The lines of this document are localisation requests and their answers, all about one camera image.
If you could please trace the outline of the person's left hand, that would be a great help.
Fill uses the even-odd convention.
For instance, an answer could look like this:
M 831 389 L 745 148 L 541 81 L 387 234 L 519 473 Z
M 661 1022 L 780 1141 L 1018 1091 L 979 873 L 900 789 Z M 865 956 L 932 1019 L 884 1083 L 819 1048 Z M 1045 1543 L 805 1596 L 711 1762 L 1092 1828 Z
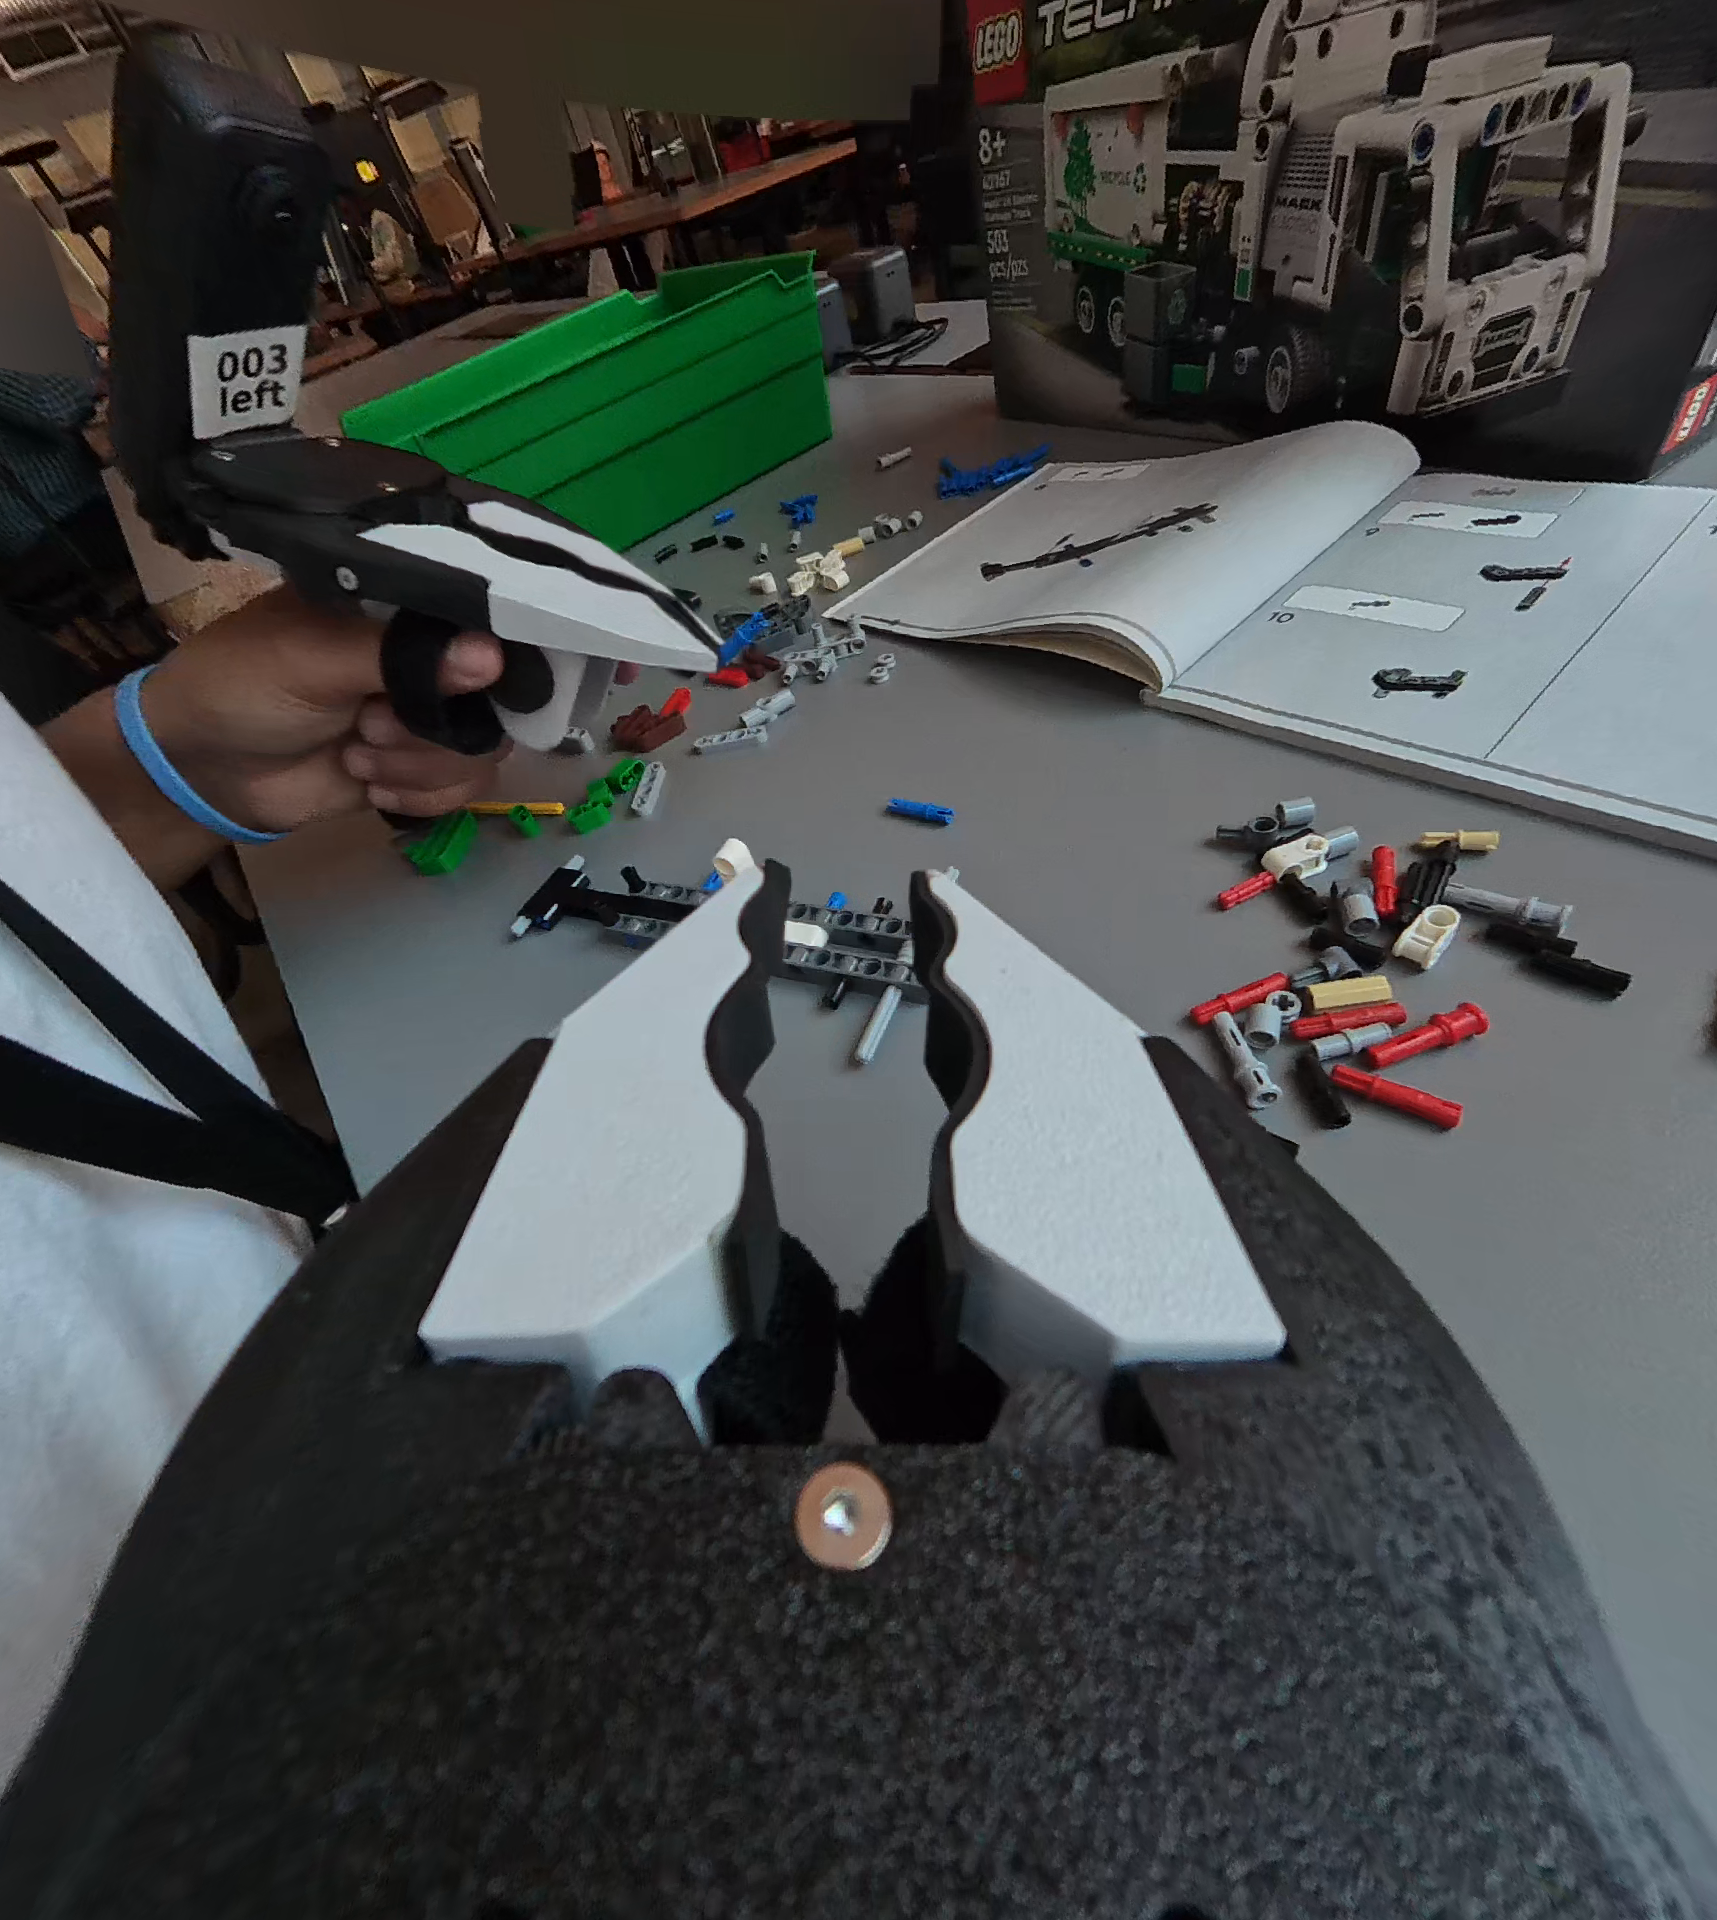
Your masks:
M 246 828 L 438 818 L 488 797 L 511 744 L 463 754 L 410 733 L 380 643 L 377 620 L 275 587 L 176 648 L 146 694 L 147 728 L 189 789 Z

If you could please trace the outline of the person's white shirt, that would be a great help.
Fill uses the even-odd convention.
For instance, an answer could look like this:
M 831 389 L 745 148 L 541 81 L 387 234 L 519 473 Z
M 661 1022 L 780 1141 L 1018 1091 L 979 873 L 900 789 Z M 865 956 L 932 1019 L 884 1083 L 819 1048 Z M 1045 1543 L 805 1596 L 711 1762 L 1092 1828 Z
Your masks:
M 182 917 L 2 691 L 0 878 L 268 1091 Z M 0 1146 L 0 1798 L 126 1527 L 304 1239 L 228 1194 Z

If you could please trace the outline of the grey lego beam assembly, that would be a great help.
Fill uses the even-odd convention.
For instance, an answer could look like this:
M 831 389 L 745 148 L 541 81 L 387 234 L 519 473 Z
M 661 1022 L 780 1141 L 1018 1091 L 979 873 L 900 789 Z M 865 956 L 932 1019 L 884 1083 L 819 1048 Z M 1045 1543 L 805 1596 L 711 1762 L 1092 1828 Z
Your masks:
M 608 892 L 593 885 L 583 856 L 571 856 L 519 906 L 511 920 L 511 942 L 579 920 L 606 928 L 610 938 L 633 949 L 645 949 L 721 889 L 725 881 L 716 875 L 699 885 L 679 885 L 624 867 L 621 889 Z M 824 1012 L 886 994 L 898 994 L 900 1002 L 925 1002 L 927 988 L 915 970 L 911 923 L 893 906 L 893 899 L 879 899 L 876 912 L 865 912 L 838 892 L 822 902 L 791 899 L 778 977 L 810 985 Z

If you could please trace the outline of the blue wristband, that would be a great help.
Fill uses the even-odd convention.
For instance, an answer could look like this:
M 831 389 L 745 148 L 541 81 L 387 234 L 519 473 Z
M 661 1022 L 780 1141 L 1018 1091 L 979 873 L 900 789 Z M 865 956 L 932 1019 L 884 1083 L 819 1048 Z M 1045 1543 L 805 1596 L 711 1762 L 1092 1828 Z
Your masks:
M 172 765 L 172 758 L 157 740 L 146 715 L 146 686 L 157 671 L 153 664 L 134 668 L 114 686 L 114 725 L 126 751 L 134 758 L 146 781 L 169 803 L 189 825 L 240 846 L 271 846 L 289 839 L 286 829 L 246 828 L 226 815 L 187 776 Z

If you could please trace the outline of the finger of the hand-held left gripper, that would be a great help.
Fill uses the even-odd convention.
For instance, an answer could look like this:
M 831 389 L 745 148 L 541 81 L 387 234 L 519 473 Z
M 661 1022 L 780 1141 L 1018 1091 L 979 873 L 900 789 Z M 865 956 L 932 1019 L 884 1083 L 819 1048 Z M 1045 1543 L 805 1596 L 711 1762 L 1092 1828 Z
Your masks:
M 473 538 L 469 519 L 367 527 L 352 542 L 352 569 L 374 602 L 429 613 L 463 632 L 615 664 L 720 665 L 720 648 L 647 598 L 511 560 Z
M 579 527 L 539 510 L 536 505 L 512 498 L 466 498 L 463 512 L 473 538 L 494 552 L 583 580 L 608 593 L 633 593 L 647 598 L 663 618 L 674 618 L 706 645 L 720 648 L 721 638 L 702 623 L 671 587 L 645 573 L 638 565 L 615 553 L 601 541 L 586 535 Z

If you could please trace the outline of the scatter of red grey lego pieces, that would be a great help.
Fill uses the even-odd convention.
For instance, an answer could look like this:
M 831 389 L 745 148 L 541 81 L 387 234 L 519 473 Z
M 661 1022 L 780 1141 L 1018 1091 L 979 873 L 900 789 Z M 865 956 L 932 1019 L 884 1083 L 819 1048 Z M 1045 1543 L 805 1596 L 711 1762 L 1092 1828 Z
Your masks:
M 1323 1130 L 1347 1128 L 1358 1107 L 1454 1130 L 1464 1104 L 1407 1069 L 1490 1033 L 1490 1008 L 1450 998 L 1443 977 L 1481 949 L 1595 1002 L 1633 985 L 1580 946 L 1569 902 L 1474 878 L 1502 850 L 1493 825 L 1422 828 L 1396 843 L 1302 793 L 1213 825 L 1210 843 L 1230 875 L 1213 912 L 1270 902 L 1297 935 L 1291 959 L 1184 1015 L 1254 1118 L 1294 1095 Z

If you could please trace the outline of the lego set box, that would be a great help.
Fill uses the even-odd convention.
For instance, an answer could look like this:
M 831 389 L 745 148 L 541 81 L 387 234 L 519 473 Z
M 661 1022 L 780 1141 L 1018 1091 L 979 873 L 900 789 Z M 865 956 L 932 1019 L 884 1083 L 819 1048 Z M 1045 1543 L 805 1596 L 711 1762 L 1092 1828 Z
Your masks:
M 1011 417 L 1641 482 L 1717 435 L 1717 3 L 964 3 Z

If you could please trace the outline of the green plastic bin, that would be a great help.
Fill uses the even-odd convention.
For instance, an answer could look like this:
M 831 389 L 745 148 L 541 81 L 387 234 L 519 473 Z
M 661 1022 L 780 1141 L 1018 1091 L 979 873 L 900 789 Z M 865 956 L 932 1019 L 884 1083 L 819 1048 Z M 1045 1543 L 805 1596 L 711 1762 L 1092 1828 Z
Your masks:
M 344 435 L 633 545 L 831 436 L 816 258 L 671 269 L 377 396 Z

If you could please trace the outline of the wooden table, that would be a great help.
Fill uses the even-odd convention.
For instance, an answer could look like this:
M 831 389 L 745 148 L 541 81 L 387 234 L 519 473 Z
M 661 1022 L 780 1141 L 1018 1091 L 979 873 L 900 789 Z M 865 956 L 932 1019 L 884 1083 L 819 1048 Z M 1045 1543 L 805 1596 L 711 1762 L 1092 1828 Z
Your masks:
M 621 293 L 645 296 L 654 290 L 657 268 L 647 236 L 654 230 L 689 234 L 709 220 L 716 220 L 739 207 L 760 200 L 802 179 L 813 179 L 849 161 L 858 138 L 844 134 L 805 145 L 798 154 L 759 161 L 748 169 L 727 173 L 716 181 L 696 181 L 671 193 L 624 194 L 619 200 L 586 209 L 571 222 L 515 236 L 497 265 L 504 269 L 527 268 L 530 262 L 550 262 L 561 257 L 579 257 L 601 250 L 610 262 Z

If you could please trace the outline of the scatter of mixed lego pieces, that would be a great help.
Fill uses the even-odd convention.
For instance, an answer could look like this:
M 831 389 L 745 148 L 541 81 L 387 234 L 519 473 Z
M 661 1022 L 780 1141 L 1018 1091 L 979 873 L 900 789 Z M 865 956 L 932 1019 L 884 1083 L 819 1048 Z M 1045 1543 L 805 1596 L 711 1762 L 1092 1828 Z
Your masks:
M 798 620 L 813 591 L 837 593 L 848 587 L 848 558 L 861 553 L 869 542 L 898 538 L 902 530 L 916 530 L 923 512 L 908 514 L 879 514 L 856 538 L 838 541 L 822 552 L 801 558 L 801 565 L 788 576 L 791 598 L 774 613 L 749 613 L 727 629 L 731 659 L 725 668 L 711 673 L 714 686 L 745 687 L 748 683 L 769 673 L 788 676 L 795 665 L 784 665 L 760 645 L 760 640 L 784 620 Z M 645 810 L 645 781 L 657 774 L 650 765 L 650 754 L 663 744 L 674 744 L 685 733 L 685 714 L 691 708 L 691 691 L 674 687 L 661 708 L 642 704 L 624 714 L 612 728 L 612 740 L 624 747 L 624 754 L 606 771 L 589 781 L 579 803 L 558 800 L 481 800 L 445 813 L 433 828 L 410 836 L 401 846 L 406 863 L 419 875 L 449 875 L 454 873 L 477 836 L 480 818 L 507 818 L 522 836 L 536 836 L 544 818 L 568 818 L 579 834 L 608 825 L 612 806 L 631 800 L 633 810 Z

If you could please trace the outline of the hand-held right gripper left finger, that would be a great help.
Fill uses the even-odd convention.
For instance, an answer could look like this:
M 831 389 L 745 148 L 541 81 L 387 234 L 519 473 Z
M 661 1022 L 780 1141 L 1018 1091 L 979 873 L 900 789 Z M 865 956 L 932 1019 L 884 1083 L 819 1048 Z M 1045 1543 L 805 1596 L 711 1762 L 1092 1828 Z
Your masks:
M 720 1438 L 702 1377 L 778 1288 L 749 1080 L 774 1050 L 788 899 L 784 861 L 741 863 L 561 1019 L 420 1316 L 433 1359 L 558 1366 L 583 1409 L 653 1370 Z

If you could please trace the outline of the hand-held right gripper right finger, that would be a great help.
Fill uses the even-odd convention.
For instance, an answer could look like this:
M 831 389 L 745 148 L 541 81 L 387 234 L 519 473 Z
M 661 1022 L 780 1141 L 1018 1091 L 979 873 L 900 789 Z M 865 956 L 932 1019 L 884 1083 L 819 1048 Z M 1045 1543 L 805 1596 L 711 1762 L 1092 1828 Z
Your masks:
M 925 1324 L 996 1374 L 1270 1363 L 1286 1320 L 1177 1104 L 1177 1048 L 979 902 L 911 881 L 927 1160 Z

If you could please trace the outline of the grey power adapter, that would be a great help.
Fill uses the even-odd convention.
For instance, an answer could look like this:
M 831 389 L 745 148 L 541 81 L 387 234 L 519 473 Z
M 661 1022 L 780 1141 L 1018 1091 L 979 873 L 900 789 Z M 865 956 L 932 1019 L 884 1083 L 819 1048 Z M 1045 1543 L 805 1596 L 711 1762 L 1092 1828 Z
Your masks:
M 884 347 L 900 342 L 916 326 L 916 290 L 907 247 L 881 244 L 849 250 L 827 265 L 837 280 L 849 347 Z

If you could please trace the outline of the lego instruction booklet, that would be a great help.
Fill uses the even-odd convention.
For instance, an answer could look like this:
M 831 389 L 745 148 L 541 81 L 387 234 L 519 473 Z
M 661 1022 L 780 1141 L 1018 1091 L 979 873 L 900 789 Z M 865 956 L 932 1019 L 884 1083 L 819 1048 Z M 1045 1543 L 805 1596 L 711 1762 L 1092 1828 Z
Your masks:
M 1337 420 L 1047 463 L 827 615 L 1717 861 L 1717 489 L 1422 470 Z

